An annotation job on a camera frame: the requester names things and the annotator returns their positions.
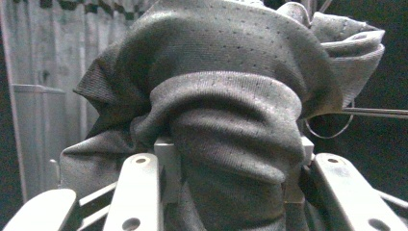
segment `gray garment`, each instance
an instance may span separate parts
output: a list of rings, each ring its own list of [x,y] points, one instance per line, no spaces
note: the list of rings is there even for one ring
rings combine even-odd
[[[100,117],[62,154],[63,187],[92,193],[170,134],[184,179],[168,227],[285,230],[281,184],[304,158],[296,121],[340,110],[384,51],[383,31],[305,13],[294,3],[159,1],[75,90]]]

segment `gray curtain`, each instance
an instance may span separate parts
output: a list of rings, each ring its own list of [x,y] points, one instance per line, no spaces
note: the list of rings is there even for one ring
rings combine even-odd
[[[91,62],[124,36],[154,0],[1,1],[12,84],[66,92],[68,145],[85,139],[98,114],[72,92]]]

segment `screw hole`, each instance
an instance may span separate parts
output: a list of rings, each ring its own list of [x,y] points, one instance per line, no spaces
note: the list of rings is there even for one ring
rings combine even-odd
[[[339,162],[339,161],[336,160],[336,159],[328,159],[327,161],[328,161],[328,162],[331,162],[331,163],[338,163],[338,162]]]
[[[386,223],[384,223],[384,221],[382,221],[381,219],[371,218],[369,219],[369,224],[371,225],[371,227],[379,231],[391,230],[390,227]]]
[[[133,230],[137,230],[139,226],[140,226],[140,220],[138,218],[128,218],[126,221],[123,222],[122,229],[124,231],[133,231]]]
[[[146,162],[146,159],[144,159],[144,158],[136,160],[136,163],[138,163],[138,164],[141,164],[141,163],[144,163],[144,162]]]

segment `curved wire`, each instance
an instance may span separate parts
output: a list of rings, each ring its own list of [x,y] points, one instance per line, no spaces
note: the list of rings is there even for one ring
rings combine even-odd
[[[351,108],[354,108],[354,106],[355,106],[355,103],[354,103],[354,100],[353,100],[353,101],[351,102]],[[307,129],[309,130],[309,132],[310,132],[312,135],[314,135],[315,137],[320,138],[320,139],[330,140],[330,139],[333,139],[333,138],[338,137],[341,133],[343,133],[343,132],[348,128],[348,126],[350,125],[351,121],[353,121],[353,118],[354,118],[354,115],[350,115],[350,118],[348,119],[348,122],[345,124],[345,126],[344,126],[338,133],[336,133],[336,134],[334,134],[334,135],[332,135],[332,136],[329,136],[329,137],[324,137],[324,136],[322,136],[322,135],[319,135],[317,132],[315,132],[315,131],[310,127],[310,124],[309,124],[309,122],[308,122],[307,119],[305,119],[305,123],[306,123]]]

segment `cloth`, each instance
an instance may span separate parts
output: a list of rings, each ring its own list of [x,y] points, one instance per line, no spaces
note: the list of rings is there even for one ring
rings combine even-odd
[[[282,183],[304,158],[296,121],[339,111],[383,54],[384,32],[299,4],[274,11],[161,0],[97,58],[75,91],[100,117],[61,156],[79,197],[170,134],[182,156],[173,230],[285,230]]]

